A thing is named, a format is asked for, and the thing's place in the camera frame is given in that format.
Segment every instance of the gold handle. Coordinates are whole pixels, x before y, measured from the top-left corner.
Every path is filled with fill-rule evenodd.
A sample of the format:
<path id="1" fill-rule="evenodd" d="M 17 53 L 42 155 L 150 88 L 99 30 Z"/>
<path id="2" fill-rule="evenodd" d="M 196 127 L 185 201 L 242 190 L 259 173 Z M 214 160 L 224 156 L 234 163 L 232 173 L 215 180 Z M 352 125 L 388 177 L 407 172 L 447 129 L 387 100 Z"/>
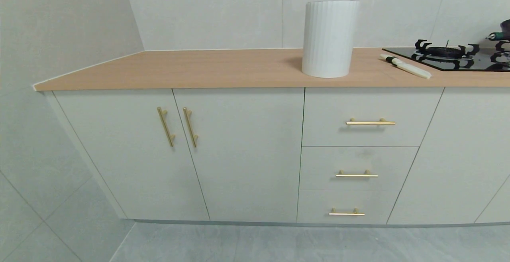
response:
<path id="1" fill-rule="evenodd" d="M 377 174 L 371 174 L 370 170 L 366 170 L 363 174 L 344 174 L 344 171 L 341 170 L 336 177 L 361 177 L 361 178 L 368 178 L 368 177 L 379 177 Z"/>
<path id="2" fill-rule="evenodd" d="M 188 124 L 188 129 L 190 130 L 191 140 L 193 141 L 193 147 L 196 147 L 196 140 L 198 140 L 198 135 L 195 135 L 193 132 L 193 126 L 191 126 L 191 111 L 187 108 L 182 108 L 184 111 L 184 115 L 186 116 L 186 123 Z"/>
<path id="3" fill-rule="evenodd" d="M 355 119 L 351 118 L 348 122 L 345 122 L 347 125 L 355 125 L 355 126 L 394 126 L 396 122 L 388 122 L 384 118 L 381 118 L 378 122 L 357 122 Z"/>
<path id="4" fill-rule="evenodd" d="M 173 139 L 175 138 L 175 134 L 170 134 L 170 131 L 168 130 L 168 125 L 166 125 L 165 115 L 168 113 L 165 110 L 161 110 L 160 107 L 158 107 L 158 113 L 160 115 L 161 124 L 163 125 L 163 128 L 165 129 L 166 138 L 168 138 L 168 142 L 170 143 L 170 146 L 173 147 Z"/>
<path id="5" fill-rule="evenodd" d="M 335 211 L 335 208 L 331 209 L 331 212 L 329 213 L 329 215 L 343 215 L 343 216 L 365 216 L 364 213 L 361 213 L 361 212 L 358 212 L 358 209 L 355 208 L 354 211 L 352 212 L 336 212 Z"/>

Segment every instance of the black glass cooktop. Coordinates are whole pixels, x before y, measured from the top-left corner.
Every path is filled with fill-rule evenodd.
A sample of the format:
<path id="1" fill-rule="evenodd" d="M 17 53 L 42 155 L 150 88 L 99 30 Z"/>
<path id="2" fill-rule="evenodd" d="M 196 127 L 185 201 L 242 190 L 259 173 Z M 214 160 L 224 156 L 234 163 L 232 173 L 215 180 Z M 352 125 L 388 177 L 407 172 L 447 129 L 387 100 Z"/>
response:
<path id="1" fill-rule="evenodd" d="M 476 44 L 458 47 L 429 45 L 431 43 L 426 40 L 418 40 L 415 47 L 390 47 L 383 50 L 441 71 L 510 71 L 508 41 L 500 41 L 492 49 L 480 49 Z"/>

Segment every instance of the kitchen cabinet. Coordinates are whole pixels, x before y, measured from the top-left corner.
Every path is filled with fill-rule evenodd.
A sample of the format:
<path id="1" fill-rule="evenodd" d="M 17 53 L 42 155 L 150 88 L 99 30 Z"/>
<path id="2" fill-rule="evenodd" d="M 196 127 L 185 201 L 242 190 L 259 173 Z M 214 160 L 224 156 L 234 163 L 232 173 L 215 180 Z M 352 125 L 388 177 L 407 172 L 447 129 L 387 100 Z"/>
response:
<path id="1" fill-rule="evenodd" d="M 397 196 L 398 191 L 300 191 L 297 222 L 386 224 Z"/>
<path id="2" fill-rule="evenodd" d="M 338 192 L 400 191 L 417 150 L 418 148 L 306 146 L 301 151 L 299 189 Z M 340 171 L 346 176 L 337 177 Z M 377 177 L 363 177 L 365 171 Z"/>
<path id="3" fill-rule="evenodd" d="M 474 223 L 510 173 L 508 106 L 508 88 L 446 88 L 388 223 Z"/>
<path id="4" fill-rule="evenodd" d="M 127 218 L 209 220 L 171 89 L 55 95 Z"/>
<path id="5" fill-rule="evenodd" d="M 477 223 L 508 221 L 510 221 L 510 179 L 507 178 L 506 182 L 477 219 Z"/>
<path id="6" fill-rule="evenodd" d="M 304 89 L 174 94 L 211 220 L 296 222 Z"/>
<path id="7" fill-rule="evenodd" d="M 303 146 L 420 146 L 442 91 L 307 88 Z"/>

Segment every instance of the drawer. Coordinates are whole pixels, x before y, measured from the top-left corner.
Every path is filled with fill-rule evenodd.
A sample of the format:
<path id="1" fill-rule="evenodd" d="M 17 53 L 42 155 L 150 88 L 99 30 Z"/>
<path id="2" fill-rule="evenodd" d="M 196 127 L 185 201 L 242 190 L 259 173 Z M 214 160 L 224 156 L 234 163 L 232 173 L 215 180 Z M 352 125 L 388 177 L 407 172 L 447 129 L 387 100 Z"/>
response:
<path id="1" fill-rule="evenodd" d="M 303 147 L 299 189 L 304 190 L 378 190 L 400 191 L 418 148 L 380 147 Z M 377 175 L 362 175 L 366 170 Z"/>
<path id="2" fill-rule="evenodd" d="M 331 224 L 386 224 L 398 191 L 299 191 L 297 222 Z M 329 215 L 352 213 L 364 216 Z"/>
<path id="3" fill-rule="evenodd" d="M 306 88 L 303 146 L 420 146 L 443 88 Z M 395 125 L 347 125 L 377 122 Z"/>

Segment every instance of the white vase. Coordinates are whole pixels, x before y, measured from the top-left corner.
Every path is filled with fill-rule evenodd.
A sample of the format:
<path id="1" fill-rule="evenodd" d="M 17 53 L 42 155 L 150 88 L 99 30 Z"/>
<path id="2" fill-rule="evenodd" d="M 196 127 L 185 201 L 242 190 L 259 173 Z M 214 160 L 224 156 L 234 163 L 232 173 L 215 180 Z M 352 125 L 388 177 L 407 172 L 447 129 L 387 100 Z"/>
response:
<path id="1" fill-rule="evenodd" d="M 302 71 L 319 78 L 349 73 L 358 1 L 308 2 Z"/>

